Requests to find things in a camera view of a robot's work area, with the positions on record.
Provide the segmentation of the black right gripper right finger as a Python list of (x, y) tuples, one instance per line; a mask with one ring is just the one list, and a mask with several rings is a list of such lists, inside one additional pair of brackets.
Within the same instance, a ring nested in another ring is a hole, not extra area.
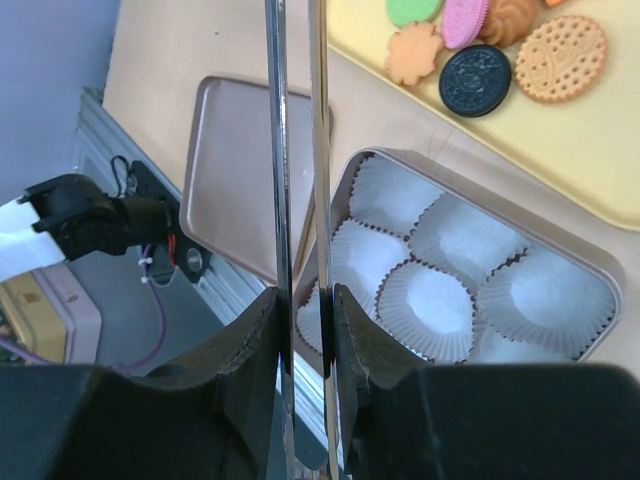
[(355, 479), (635, 479), (639, 383), (591, 363), (426, 362), (334, 289), (344, 467)]

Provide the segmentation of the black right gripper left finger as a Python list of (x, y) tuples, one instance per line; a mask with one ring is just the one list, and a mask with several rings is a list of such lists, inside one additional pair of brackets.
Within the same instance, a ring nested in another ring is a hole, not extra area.
[(1, 371), (5, 479), (262, 479), (278, 292), (145, 377), (98, 366)]

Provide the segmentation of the metal serving tongs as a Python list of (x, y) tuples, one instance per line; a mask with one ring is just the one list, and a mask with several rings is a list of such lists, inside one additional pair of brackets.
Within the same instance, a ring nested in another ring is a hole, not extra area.
[(331, 278), (330, 161), (331, 115), (328, 100), (327, 5), (308, 4), (310, 89), (288, 84), (286, 4), (267, 1), (266, 45), (274, 181), (277, 311), (280, 324), (280, 378), (284, 420), (286, 476), (294, 479), (295, 388), (294, 302), (296, 256), (309, 226), (316, 230), (317, 300), (322, 341), (324, 424), (328, 441), (328, 473), (340, 476), (339, 417)]

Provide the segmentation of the brown swirl cookie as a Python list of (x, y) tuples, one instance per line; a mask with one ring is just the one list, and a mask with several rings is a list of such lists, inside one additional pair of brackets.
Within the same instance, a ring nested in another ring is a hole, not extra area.
[(539, 13), (535, 0), (490, 0), (478, 39), (507, 48), (529, 34)]

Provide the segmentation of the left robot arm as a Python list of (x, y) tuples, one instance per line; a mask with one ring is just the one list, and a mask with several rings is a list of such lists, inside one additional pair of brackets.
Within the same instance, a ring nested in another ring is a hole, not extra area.
[(133, 165), (111, 158), (117, 194), (110, 196), (93, 179), (60, 175), (27, 188), (1, 206), (1, 280), (94, 252), (122, 256), (132, 247), (169, 245), (176, 210), (165, 197), (128, 195)]

